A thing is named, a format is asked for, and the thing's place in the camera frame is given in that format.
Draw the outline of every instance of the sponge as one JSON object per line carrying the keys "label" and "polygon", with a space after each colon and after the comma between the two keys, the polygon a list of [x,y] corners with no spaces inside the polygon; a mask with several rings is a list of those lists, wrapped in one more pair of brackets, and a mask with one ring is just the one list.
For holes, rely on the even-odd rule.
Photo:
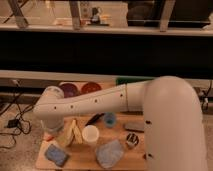
{"label": "sponge", "polygon": [[63,165],[69,158],[68,154],[66,154],[64,151],[53,144],[48,147],[44,155],[48,160],[53,161],[59,167],[63,167]]}

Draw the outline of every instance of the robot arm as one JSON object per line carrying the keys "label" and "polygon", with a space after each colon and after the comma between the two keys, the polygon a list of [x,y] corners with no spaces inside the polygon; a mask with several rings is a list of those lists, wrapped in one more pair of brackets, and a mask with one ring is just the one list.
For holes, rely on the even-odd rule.
{"label": "robot arm", "polygon": [[132,83],[74,98],[49,87],[34,113],[46,130],[63,127],[63,117],[143,109],[149,171],[207,171],[202,111],[193,88],[177,77]]}
{"label": "robot arm", "polygon": [[58,87],[48,87],[34,108],[44,129],[54,133],[63,127],[63,118],[70,115],[141,111],[147,82],[120,85],[82,96],[63,98]]}

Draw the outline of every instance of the red plate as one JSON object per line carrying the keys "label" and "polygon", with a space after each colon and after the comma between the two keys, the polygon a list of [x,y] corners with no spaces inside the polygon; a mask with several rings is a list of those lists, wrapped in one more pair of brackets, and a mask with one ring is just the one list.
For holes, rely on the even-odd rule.
{"label": "red plate", "polygon": [[101,90],[101,86],[98,83],[95,82],[88,82],[81,88],[82,94],[87,94],[95,91]]}

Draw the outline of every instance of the cable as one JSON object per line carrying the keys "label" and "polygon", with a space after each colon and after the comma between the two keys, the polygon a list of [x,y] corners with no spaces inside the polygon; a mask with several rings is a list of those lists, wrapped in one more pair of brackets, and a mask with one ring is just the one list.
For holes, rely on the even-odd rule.
{"label": "cable", "polygon": [[9,105],[0,112],[0,116],[3,115],[17,100],[18,98],[22,95],[22,93],[20,93],[19,95],[17,95],[16,97],[13,98],[13,100],[9,103]]}
{"label": "cable", "polygon": [[6,112],[6,111],[12,106],[12,104],[14,104],[14,103],[17,105],[18,110],[19,110],[19,112],[18,112],[18,113],[16,114],[16,116],[14,117],[14,119],[18,119],[18,124],[17,124],[17,126],[15,127],[15,129],[13,130],[13,132],[12,132],[12,133],[4,133],[4,132],[3,132],[3,133],[0,133],[0,136],[11,136],[11,137],[12,137],[12,140],[13,140],[12,145],[11,145],[11,146],[3,146],[3,145],[0,145],[0,148],[7,149],[7,150],[14,148],[14,147],[16,146],[16,144],[17,144],[16,138],[15,138],[16,136],[19,136],[19,135],[21,135],[22,133],[25,134],[25,135],[27,135],[27,134],[29,134],[29,133],[31,132],[31,124],[30,124],[30,121],[25,120],[25,119],[23,118],[23,116],[24,116],[25,113],[31,111],[31,110],[33,109],[34,105],[28,105],[28,106],[26,106],[26,107],[22,110],[21,107],[20,107],[20,105],[19,105],[19,103],[18,103],[18,98],[21,96],[21,94],[22,94],[22,93],[19,93],[19,94],[16,96],[15,91],[14,91],[14,92],[13,92],[13,100],[12,100],[12,102],[11,102],[10,105],[9,105],[6,109],[4,109],[4,111],[2,111],[1,114],[0,114],[0,116],[1,116],[1,115],[2,115],[4,112]]}
{"label": "cable", "polygon": [[208,95],[212,89],[212,80],[209,80],[210,84],[209,84],[209,88],[207,91],[203,91],[204,97],[202,98],[202,110],[208,110],[209,108],[209,99],[208,99]]}
{"label": "cable", "polygon": [[[24,7],[28,1],[29,1],[29,0],[26,0],[25,2],[23,2],[23,3],[20,5],[20,9],[21,9],[22,7]],[[12,17],[12,16],[14,16],[14,14],[13,14],[13,13],[12,13],[12,14],[10,14],[10,16],[9,16],[9,17],[7,17],[7,19],[6,19],[6,20],[4,20],[4,21],[2,22],[2,24],[7,23],[7,22],[11,19],[11,17]]]}

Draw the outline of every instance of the white cup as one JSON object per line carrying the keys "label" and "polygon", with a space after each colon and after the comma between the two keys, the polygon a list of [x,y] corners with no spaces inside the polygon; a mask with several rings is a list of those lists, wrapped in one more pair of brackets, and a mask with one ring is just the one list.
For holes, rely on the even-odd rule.
{"label": "white cup", "polygon": [[82,137],[86,144],[94,147],[97,144],[99,138],[99,130],[94,125],[88,125],[83,129]]}

